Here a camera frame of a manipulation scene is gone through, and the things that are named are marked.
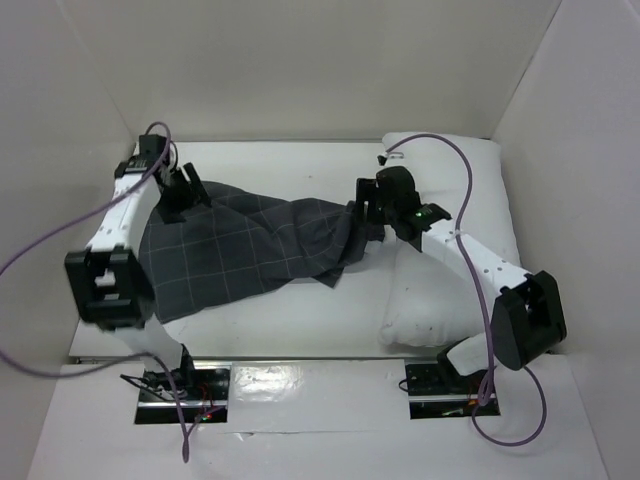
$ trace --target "purple cable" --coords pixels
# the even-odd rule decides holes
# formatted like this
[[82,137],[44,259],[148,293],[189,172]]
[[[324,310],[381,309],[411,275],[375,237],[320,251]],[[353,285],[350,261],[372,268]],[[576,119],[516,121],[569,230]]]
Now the purple cable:
[[[11,258],[9,258],[9,260],[7,260],[2,267],[0,267],[0,276],[7,271],[7,269],[13,265],[16,261],[18,261],[22,256],[24,256],[26,253],[28,253],[29,251],[33,250],[34,248],[36,248],[38,245],[44,243],[45,241],[47,241],[48,239],[50,239],[51,237],[57,235],[60,232],[63,232],[64,230],[67,230],[71,227],[74,227],[76,225],[78,225],[79,223],[84,222],[85,220],[98,215],[99,213],[102,213],[106,210],[109,210],[111,207],[113,207],[114,205],[117,205],[118,203],[120,203],[121,201],[123,201],[125,198],[127,198],[129,195],[131,195],[133,192],[135,192],[137,189],[139,189],[147,180],[149,180],[149,178],[151,178],[151,176],[160,168],[160,165],[162,165],[162,163],[164,162],[164,160],[167,158],[167,155],[169,155],[169,149],[170,149],[170,144],[171,142],[171,131],[169,130],[169,127],[163,123],[163,122],[153,122],[151,125],[149,125],[149,127],[147,128],[145,135],[148,134],[154,127],[162,127],[165,129],[166,131],[166,136],[167,136],[167,142],[165,143],[164,149],[162,150],[162,153],[160,154],[160,156],[158,157],[158,160],[156,160],[156,163],[153,164],[153,166],[142,176],[142,178],[136,183],[134,184],[129,190],[127,190],[125,193],[123,193],[122,195],[120,195],[119,197],[116,197],[114,199],[112,199],[111,201],[109,201],[108,203],[105,203],[104,205],[91,210],[88,213],[85,213],[84,215],[81,215],[80,217],[71,220],[70,222],[65,223],[64,225],[61,225],[53,230],[51,230],[48,233],[45,233],[44,235],[42,235],[40,238],[34,240],[33,242],[31,242],[30,244],[28,244],[26,247],[22,248],[21,250],[19,250],[17,253],[15,253]],[[90,368],[88,370],[83,370],[81,372],[73,372],[73,373],[55,373],[55,372],[43,372],[40,370],[36,370],[34,368],[31,367],[27,367],[25,365],[22,365],[20,362],[18,362],[17,360],[15,360],[14,358],[12,358],[11,356],[9,356],[4,350],[2,350],[0,348],[0,360],[2,360],[5,364],[7,364],[9,367],[13,368],[14,370],[16,370],[17,372],[20,372],[24,375],[28,375],[30,377],[36,377],[36,378],[47,378],[47,379],[68,379],[68,378],[77,378],[77,377],[83,377],[85,375],[90,375],[92,373],[95,372],[99,372],[101,370],[104,370],[106,368],[110,368],[113,367],[114,365],[118,365],[124,362],[128,362],[130,360],[139,360],[143,357],[150,357],[153,358],[156,362],[158,362],[158,364],[162,367],[162,369],[164,370],[164,372],[167,375],[167,380],[169,381],[169,385],[171,386],[171,391],[173,393],[173,397],[175,399],[179,399],[178,397],[178,387],[176,386],[176,383],[173,379],[173,376],[171,375],[171,371],[169,370],[169,368],[166,366],[166,364],[159,359],[158,357],[156,357],[155,355],[148,353],[148,352],[143,352],[143,353],[135,353],[133,355],[129,355],[127,357],[123,357],[123,358],[119,358],[117,360],[112,360],[110,362],[104,363],[102,365],[98,365],[97,367],[93,367]],[[189,435],[191,433],[191,431],[193,430],[193,426],[190,430],[187,431],[187,424],[184,420],[184,414],[182,412],[182,407],[180,405],[179,400],[176,400],[176,411],[178,414],[178,420],[180,422],[180,428],[182,430],[182,436],[183,436],[183,442],[182,442],[182,460],[187,463],[189,461]]]
[[[471,164],[469,163],[469,159],[464,154],[460,147],[458,147],[455,143],[453,143],[448,138],[443,137],[442,135],[437,135],[435,133],[418,133],[415,135],[411,135],[409,137],[403,138],[402,140],[396,142],[391,147],[389,147],[386,151],[387,155],[392,153],[398,147],[404,145],[407,142],[411,142],[413,140],[417,140],[420,138],[433,138],[435,140],[439,140],[441,142],[446,143],[451,148],[453,148],[456,153],[460,156],[462,161],[464,162],[464,166],[467,169],[467,192],[464,196],[464,200],[462,201],[462,206],[460,207],[460,212],[458,212],[458,217],[456,218],[455,229],[456,232],[460,232],[460,226],[462,224],[462,217],[464,216],[464,212],[467,210],[467,206],[469,205],[469,200],[471,199],[471,191],[473,190],[473,171],[471,170]],[[494,387],[494,371],[495,371],[495,359],[493,355],[493,338],[491,336],[491,320],[489,317],[489,310],[487,309],[487,304],[484,301],[484,293],[482,291],[482,283],[480,282],[480,278],[478,277],[478,272],[471,261],[471,257],[469,256],[469,252],[464,246],[462,242],[462,236],[456,235],[456,244],[458,245],[458,249],[464,258],[465,263],[467,264],[467,268],[469,269],[469,273],[471,274],[471,278],[473,280],[473,285],[476,289],[476,294],[478,295],[478,301],[480,302],[480,310],[482,311],[482,319],[484,321],[484,331],[485,336],[487,338],[487,354],[489,360],[489,368],[487,369],[486,375],[482,378],[480,382],[480,387],[478,388],[478,404],[471,412],[471,421],[473,422],[473,426],[478,430],[478,433],[485,438],[486,440],[494,443],[496,445],[500,445],[502,447],[520,447],[522,445],[526,445],[533,440],[535,440],[540,433],[542,432],[545,424],[547,423],[547,399],[544,396],[544,391],[542,390],[542,385],[540,385],[540,381],[535,376],[535,374],[529,369],[529,367],[524,367],[525,371],[531,375],[533,378],[533,382],[536,384],[538,389],[538,393],[540,394],[540,400],[542,402],[542,418],[540,419],[540,424],[535,432],[533,432],[530,436],[525,438],[524,440],[519,440],[517,442],[503,442],[501,440],[496,440],[495,438],[487,435],[478,425],[478,420],[476,418],[476,414],[478,413],[478,409],[480,407],[484,407],[491,400],[491,394],[493,393]]]

